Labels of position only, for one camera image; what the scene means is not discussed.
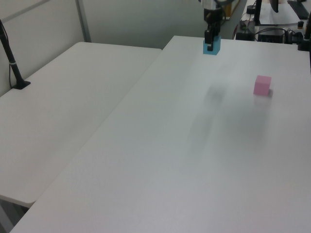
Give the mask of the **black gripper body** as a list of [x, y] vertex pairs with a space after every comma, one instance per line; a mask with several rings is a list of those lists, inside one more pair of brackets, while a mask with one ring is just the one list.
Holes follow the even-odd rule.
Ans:
[[213, 25], [215, 23], [220, 23], [223, 19], [223, 10], [222, 8], [217, 8], [214, 10], [204, 9], [204, 21], [208, 25]]

